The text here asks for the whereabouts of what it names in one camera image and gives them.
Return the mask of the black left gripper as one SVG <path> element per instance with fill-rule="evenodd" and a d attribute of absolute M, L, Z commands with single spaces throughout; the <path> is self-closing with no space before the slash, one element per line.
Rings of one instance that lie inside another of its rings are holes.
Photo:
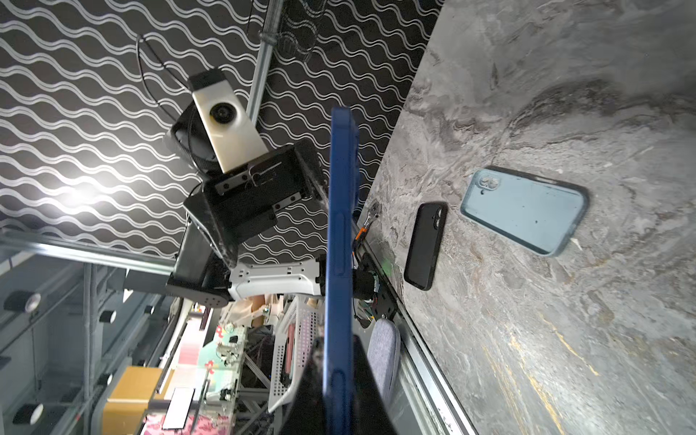
<path fill-rule="evenodd" d="M 277 212 L 327 193 L 315 145 L 300 141 L 205 182 L 184 208 L 217 257 L 235 266 L 240 246 L 273 228 Z"/>

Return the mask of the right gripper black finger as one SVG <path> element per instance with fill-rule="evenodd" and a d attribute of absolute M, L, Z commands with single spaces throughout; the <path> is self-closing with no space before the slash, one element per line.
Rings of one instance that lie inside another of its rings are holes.
<path fill-rule="evenodd" d="M 310 361 L 304 367 L 297 393 L 290 404 L 282 434 L 325 434 L 326 406 L 323 398 L 323 340 L 315 342 Z M 385 409 L 372 368 L 360 338 L 353 338 L 354 434 L 388 435 L 396 429 Z"/>

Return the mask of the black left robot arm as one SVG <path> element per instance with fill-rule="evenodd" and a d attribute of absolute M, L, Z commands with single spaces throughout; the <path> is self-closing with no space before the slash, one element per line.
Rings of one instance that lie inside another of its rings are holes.
<path fill-rule="evenodd" d="M 242 245 L 275 227 L 281 211 L 304 200 L 329 206 L 315 147 L 299 142 L 205 179 L 184 202 L 188 225 L 166 295 L 210 308 L 272 294 L 365 295 L 368 275 L 353 270 L 352 235 L 329 226 L 321 257 L 277 265 L 240 260 Z"/>

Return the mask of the blue phone black screen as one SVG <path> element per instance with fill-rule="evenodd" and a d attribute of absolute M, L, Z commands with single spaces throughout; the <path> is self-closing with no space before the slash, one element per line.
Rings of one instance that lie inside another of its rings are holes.
<path fill-rule="evenodd" d="M 353 209 L 357 199 L 358 130 L 346 107 L 332 110 L 326 331 L 324 331 L 324 415 L 327 434 L 351 434 L 353 413 Z"/>

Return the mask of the clear light blue phone case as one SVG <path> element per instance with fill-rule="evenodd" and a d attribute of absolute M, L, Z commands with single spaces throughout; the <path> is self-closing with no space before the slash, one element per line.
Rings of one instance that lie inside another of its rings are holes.
<path fill-rule="evenodd" d="M 555 257 L 589 205 L 589 192 L 582 186 L 488 166 L 473 174 L 460 213 L 540 257 Z"/>

